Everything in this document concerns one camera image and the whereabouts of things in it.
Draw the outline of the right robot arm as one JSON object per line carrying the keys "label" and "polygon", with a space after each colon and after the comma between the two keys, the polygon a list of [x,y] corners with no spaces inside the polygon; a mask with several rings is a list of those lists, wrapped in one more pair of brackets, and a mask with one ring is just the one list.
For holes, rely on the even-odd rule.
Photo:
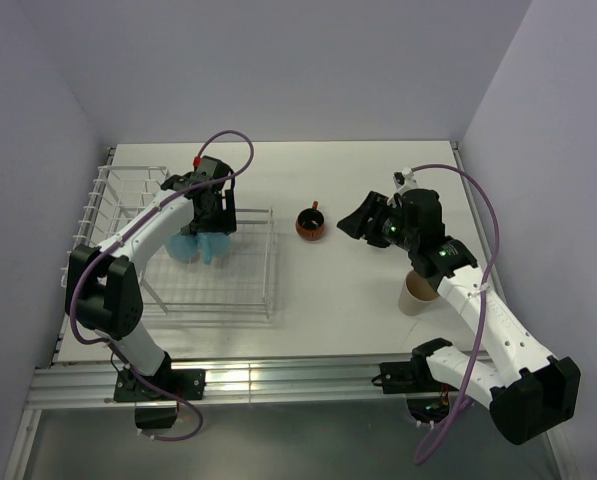
{"label": "right robot arm", "polygon": [[488,408],[507,441],[520,445],[573,417],[578,365],[537,341],[487,285],[474,255],[446,234],[435,191],[413,189],[393,199],[370,192],[337,226],[374,247],[405,250],[413,270],[480,334],[493,364],[475,364],[467,394]]}

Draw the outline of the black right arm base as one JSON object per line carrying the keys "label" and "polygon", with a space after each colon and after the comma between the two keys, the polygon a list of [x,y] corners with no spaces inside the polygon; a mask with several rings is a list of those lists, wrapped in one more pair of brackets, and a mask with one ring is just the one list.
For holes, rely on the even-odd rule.
{"label": "black right arm base", "polygon": [[412,351],[407,361],[383,362],[379,365],[379,374],[371,379],[375,387],[380,387],[383,394],[437,393],[436,400],[414,399],[407,401],[410,415],[415,422],[428,426],[439,423],[450,412],[450,393],[458,389],[432,378],[426,360],[443,347],[452,343],[437,338],[419,345]]}

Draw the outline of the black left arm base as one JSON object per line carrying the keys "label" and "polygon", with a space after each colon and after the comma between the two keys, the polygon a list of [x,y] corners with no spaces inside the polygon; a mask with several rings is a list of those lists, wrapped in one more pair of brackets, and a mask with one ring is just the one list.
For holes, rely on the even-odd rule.
{"label": "black left arm base", "polygon": [[118,369],[112,399],[115,403],[135,404],[135,425],[149,434],[171,429],[181,412],[189,410],[198,420],[193,430],[196,434],[204,424],[204,416],[194,401],[203,399],[204,389],[203,369],[174,369],[166,355],[153,376],[138,373],[133,367]]}

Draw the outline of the light blue cream-lined mug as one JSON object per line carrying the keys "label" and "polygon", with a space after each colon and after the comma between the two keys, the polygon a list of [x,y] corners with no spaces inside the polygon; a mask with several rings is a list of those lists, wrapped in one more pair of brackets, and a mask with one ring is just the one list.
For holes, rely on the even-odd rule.
{"label": "light blue cream-lined mug", "polygon": [[199,233],[197,245],[202,262],[209,265],[214,258],[224,255],[229,250],[231,239],[220,232]]}

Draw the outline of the beige cup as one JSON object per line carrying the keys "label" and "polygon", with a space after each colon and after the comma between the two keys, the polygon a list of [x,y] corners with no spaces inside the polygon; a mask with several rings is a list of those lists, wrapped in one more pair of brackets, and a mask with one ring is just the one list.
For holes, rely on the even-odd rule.
{"label": "beige cup", "polygon": [[411,270],[405,276],[398,299],[399,310],[407,316],[416,316],[439,298],[428,281]]}

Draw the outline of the tall light blue mug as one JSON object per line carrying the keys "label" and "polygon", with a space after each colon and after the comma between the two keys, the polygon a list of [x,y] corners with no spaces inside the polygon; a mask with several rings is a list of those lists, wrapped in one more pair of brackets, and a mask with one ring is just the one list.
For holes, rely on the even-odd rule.
{"label": "tall light blue mug", "polygon": [[179,262],[189,262],[198,255],[197,237],[176,232],[165,242],[168,255]]}

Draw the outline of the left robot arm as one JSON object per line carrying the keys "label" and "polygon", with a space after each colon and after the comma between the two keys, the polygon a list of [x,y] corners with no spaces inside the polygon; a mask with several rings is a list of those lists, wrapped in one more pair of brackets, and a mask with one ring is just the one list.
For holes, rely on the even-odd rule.
{"label": "left robot arm", "polygon": [[197,157],[192,171],[172,175],[153,200],[117,233],[75,247],[68,261],[65,311],[72,326],[96,333],[139,374],[137,388],[161,399],[173,386],[168,354],[142,325],[140,276],[160,250],[184,262],[224,254],[236,229],[234,171]]}

